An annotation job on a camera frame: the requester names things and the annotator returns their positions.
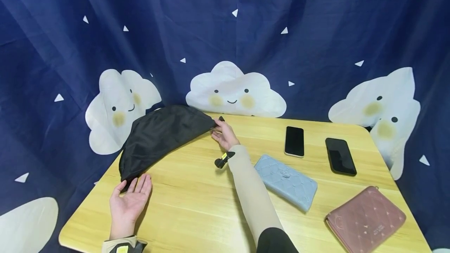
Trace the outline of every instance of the smartphone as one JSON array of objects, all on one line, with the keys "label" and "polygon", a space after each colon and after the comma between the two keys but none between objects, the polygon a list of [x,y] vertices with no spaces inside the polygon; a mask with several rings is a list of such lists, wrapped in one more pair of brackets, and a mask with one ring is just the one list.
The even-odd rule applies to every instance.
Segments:
[{"label": "smartphone", "polygon": [[305,156],[305,143],[303,129],[286,127],[286,139],[284,140],[284,154],[302,158]]},{"label": "smartphone", "polygon": [[356,167],[347,142],[341,139],[326,138],[325,144],[331,170],[337,174],[355,176]]}]

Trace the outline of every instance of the pink zip wallet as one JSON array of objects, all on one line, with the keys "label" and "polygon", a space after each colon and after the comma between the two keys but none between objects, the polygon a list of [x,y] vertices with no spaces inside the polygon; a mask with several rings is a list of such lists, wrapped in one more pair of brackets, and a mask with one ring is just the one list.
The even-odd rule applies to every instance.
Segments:
[{"label": "pink zip wallet", "polygon": [[377,187],[367,187],[334,209],[325,222],[349,253],[370,253],[393,235],[406,215]]}]

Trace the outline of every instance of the person's left hand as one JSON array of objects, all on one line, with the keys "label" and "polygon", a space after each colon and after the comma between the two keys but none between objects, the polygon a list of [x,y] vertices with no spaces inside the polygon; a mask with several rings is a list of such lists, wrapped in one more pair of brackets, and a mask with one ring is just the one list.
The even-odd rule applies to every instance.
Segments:
[{"label": "person's left hand", "polygon": [[148,174],[131,181],[130,187],[124,196],[119,196],[122,189],[127,184],[126,181],[121,182],[115,187],[109,199],[111,209],[111,234],[109,239],[124,238],[134,235],[134,226],[148,201],[150,192],[152,191],[152,178]]}]

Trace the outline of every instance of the wooden table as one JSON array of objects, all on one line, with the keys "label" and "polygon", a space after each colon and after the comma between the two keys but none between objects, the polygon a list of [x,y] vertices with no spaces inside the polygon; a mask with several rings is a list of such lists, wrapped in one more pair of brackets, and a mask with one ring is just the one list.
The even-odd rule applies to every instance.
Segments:
[{"label": "wooden table", "polygon": [[[430,252],[414,217],[391,178],[369,133],[356,125],[291,119],[261,119],[224,115],[255,164],[267,153],[317,181],[319,187],[307,214],[270,193],[287,234],[301,253],[345,252],[326,227],[326,214],[368,185],[380,191],[406,213],[406,223],[375,252]],[[305,130],[305,157],[284,155],[286,126]],[[358,175],[331,172],[325,138],[347,141]],[[171,152],[148,173],[154,189],[137,235],[148,242],[145,252],[255,252],[250,230],[239,206],[231,172],[214,160],[222,155],[218,144],[204,134]],[[117,158],[63,227],[61,245],[100,252],[109,237],[109,197],[120,182]]]}]

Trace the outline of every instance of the quilted blue wallet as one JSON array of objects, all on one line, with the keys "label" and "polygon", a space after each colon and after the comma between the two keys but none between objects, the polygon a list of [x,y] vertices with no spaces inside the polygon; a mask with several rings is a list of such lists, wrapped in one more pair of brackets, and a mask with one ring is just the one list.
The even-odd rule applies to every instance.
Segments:
[{"label": "quilted blue wallet", "polygon": [[262,181],[271,191],[307,212],[317,191],[317,182],[270,157],[263,155],[255,164]]}]

